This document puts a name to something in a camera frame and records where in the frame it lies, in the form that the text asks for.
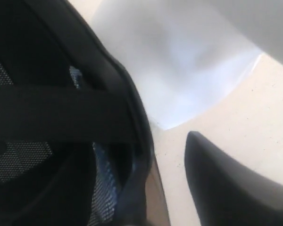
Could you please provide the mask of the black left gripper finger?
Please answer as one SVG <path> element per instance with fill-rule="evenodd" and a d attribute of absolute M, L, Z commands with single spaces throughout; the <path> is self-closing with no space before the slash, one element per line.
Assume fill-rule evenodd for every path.
<path fill-rule="evenodd" d="M 188 186 L 203 226 L 283 226 L 283 185 L 242 165 L 205 136 L 189 132 Z"/>

